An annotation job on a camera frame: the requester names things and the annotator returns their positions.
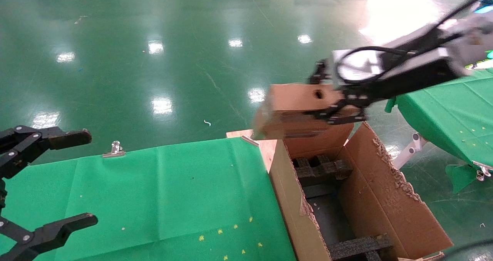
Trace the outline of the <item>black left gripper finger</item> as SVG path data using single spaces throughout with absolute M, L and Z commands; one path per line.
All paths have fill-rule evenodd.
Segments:
M 95 226 L 97 217 L 85 212 L 46 224 L 32 232 L 4 217 L 1 217 L 0 224 L 0 233 L 16 242 L 8 252 L 1 255 L 0 259 L 33 261 L 40 254 L 63 247 L 73 232 Z
M 59 127 L 35 129 L 24 125 L 0 133 L 0 177 L 13 178 L 48 150 L 91 143 L 87 129 L 65 132 Z

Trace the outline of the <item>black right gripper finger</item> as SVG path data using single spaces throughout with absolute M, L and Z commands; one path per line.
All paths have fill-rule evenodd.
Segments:
M 367 96 L 348 95 L 326 109 L 314 111 L 314 118 L 329 125 L 343 125 L 367 120 Z
M 315 69 L 308 78 L 309 85 L 318 85 L 331 81 L 332 75 L 327 59 L 321 59 L 315 63 Z

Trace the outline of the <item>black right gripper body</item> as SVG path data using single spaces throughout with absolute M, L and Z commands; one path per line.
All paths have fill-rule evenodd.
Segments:
M 342 88 L 344 99 L 339 103 L 343 106 L 366 108 L 377 101 L 426 89 L 467 75 L 465 65 L 448 55 L 423 54 L 406 60 L 379 78 L 367 78 L 345 85 Z

